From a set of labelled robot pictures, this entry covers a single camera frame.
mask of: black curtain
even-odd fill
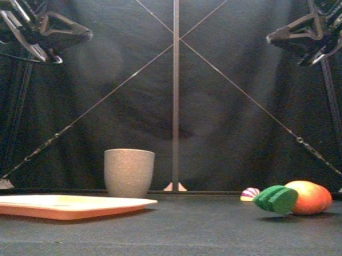
[[[172,8],[172,0],[50,1],[49,10],[94,36],[62,52],[61,66],[32,67],[10,165],[86,114],[13,173],[16,187],[104,188],[110,148],[153,151],[150,189],[172,181]],[[293,179],[342,187],[285,129],[340,167],[320,65],[299,68],[264,39],[307,13],[297,0],[180,1],[179,181],[188,190],[261,189]]]

